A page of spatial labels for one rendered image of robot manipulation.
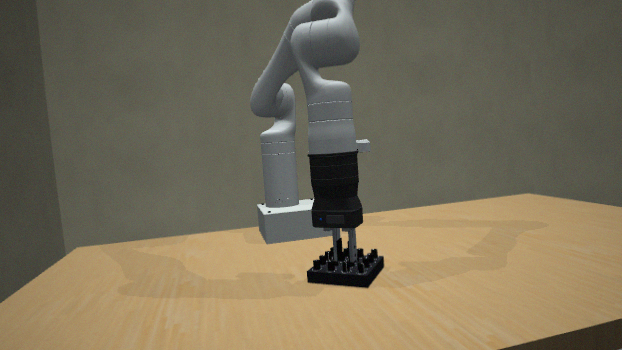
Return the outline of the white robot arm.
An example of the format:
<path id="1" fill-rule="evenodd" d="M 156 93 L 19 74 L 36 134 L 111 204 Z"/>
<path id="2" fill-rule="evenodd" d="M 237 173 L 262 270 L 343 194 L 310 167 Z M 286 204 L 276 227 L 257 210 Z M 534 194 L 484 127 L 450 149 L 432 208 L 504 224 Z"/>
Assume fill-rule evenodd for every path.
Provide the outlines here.
<path id="1" fill-rule="evenodd" d="M 350 86 L 322 79 L 318 68 L 346 65 L 357 57 L 360 40 L 351 19 L 354 1 L 311 0 L 297 9 L 253 89 L 252 112 L 275 117 L 274 125 L 260 135 L 266 207 L 299 204 L 296 101 L 292 87 L 284 82 L 299 70 L 308 122 L 353 119 Z"/>

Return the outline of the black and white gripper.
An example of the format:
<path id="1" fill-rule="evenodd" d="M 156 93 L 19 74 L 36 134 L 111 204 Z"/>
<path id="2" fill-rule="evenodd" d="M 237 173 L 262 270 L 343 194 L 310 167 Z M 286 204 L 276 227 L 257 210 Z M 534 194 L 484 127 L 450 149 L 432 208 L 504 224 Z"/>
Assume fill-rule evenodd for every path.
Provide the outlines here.
<path id="1" fill-rule="evenodd" d="M 357 145 L 356 145 L 357 144 Z M 370 142 L 356 140 L 352 119 L 308 123 L 312 225 L 331 231 L 334 261 L 343 258 L 340 228 L 348 232 L 349 262 L 357 259 L 356 230 L 363 223 L 358 192 L 357 153 L 371 151 Z M 350 232 L 349 232 L 350 231 Z"/>

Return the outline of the black knob box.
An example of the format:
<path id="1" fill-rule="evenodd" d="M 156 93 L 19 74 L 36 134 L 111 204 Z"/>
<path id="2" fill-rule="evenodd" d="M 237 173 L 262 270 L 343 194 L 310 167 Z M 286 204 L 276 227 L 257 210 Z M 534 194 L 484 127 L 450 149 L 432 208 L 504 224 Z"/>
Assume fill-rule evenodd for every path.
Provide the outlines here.
<path id="1" fill-rule="evenodd" d="M 383 268 L 384 256 L 378 256 L 377 249 L 371 249 L 371 253 L 364 255 L 363 248 L 358 248 L 355 263 L 350 263 L 348 248 L 343 248 L 343 258 L 335 262 L 333 247 L 331 247 L 330 251 L 325 251 L 325 255 L 319 256 L 319 260 L 313 260 L 313 267 L 307 271 L 307 281 L 316 284 L 368 288 Z"/>

